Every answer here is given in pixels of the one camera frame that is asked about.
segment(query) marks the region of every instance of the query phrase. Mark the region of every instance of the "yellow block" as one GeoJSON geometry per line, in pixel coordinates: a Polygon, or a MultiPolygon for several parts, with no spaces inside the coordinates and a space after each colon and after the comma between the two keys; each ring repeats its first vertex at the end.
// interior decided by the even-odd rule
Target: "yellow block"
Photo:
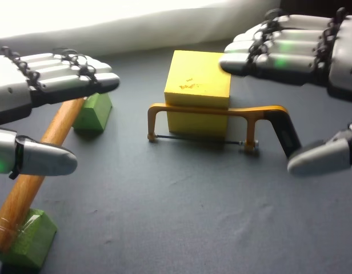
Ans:
{"type": "MultiPolygon", "coordinates": [[[[176,50],[165,87],[166,104],[227,109],[231,76],[219,67],[222,53],[176,50]]],[[[226,116],[168,112],[169,131],[224,138],[226,116]]]]}

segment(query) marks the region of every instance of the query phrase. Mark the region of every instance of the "green support block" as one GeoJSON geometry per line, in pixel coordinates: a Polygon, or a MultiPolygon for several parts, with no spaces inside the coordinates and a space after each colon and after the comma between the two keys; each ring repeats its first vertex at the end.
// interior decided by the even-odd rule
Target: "green support block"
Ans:
{"type": "Polygon", "coordinates": [[[30,209],[8,253],[0,253],[0,261],[18,267],[40,269],[56,231],[57,226],[44,211],[30,209]]]}
{"type": "Polygon", "coordinates": [[[88,97],[73,124],[75,130],[104,131],[113,107],[107,93],[88,97]]]}

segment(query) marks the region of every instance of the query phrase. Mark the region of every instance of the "silver robotic hand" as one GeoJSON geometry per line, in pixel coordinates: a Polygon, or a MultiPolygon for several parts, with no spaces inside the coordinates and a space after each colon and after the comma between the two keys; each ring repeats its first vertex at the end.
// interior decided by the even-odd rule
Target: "silver robotic hand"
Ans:
{"type": "MultiPolygon", "coordinates": [[[[8,47],[0,55],[0,125],[23,119],[31,109],[105,93],[119,86],[109,65],[71,49],[21,57],[8,47]]],[[[69,150],[0,128],[0,173],[58,176],[77,167],[69,150]]]]}
{"type": "MultiPolygon", "coordinates": [[[[219,64],[234,75],[322,85],[329,95],[352,102],[352,15],[344,8],[332,19],[269,11],[262,24],[234,38],[219,64]]],[[[288,170],[309,176],[351,166],[352,124],[297,151],[288,170]]]]}

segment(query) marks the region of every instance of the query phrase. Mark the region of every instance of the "gray table surface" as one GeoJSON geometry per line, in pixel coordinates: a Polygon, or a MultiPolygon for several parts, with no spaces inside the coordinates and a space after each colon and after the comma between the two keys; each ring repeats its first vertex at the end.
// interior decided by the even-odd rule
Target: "gray table surface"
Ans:
{"type": "MultiPolygon", "coordinates": [[[[227,43],[176,49],[221,52],[227,43]]],[[[147,109],[164,102],[173,50],[102,58],[122,81],[106,131],[71,131],[65,146],[78,169],[47,178],[33,204],[59,226],[41,273],[352,273],[352,170],[290,176],[267,121],[257,124],[257,158],[236,146],[148,143],[147,109]]],[[[352,103],[324,88],[233,77],[231,106],[269,104],[289,110],[302,144],[352,121],[352,103]]],[[[58,108],[7,127],[40,139],[58,108]]],[[[164,113],[156,130],[167,133],[164,113]]],[[[229,139],[245,131],[242,118],[230,121],[229,139]]],[[[0,175],[0,207],[13,183],[0,175]]]]}

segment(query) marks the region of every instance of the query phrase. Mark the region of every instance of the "wooden handle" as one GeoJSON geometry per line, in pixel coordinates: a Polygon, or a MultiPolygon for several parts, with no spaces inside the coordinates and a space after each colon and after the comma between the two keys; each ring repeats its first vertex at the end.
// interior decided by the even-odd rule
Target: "wooden handle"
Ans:
{"type": "MultiPolygon", "coordinates": [[[[41,142],[61,146],[82,108],[84,99],[62,103],[41,142]]],[[[20,175],[0,210],[0,251],[7,252],[15,240],[44,176],[20,175]]]]}

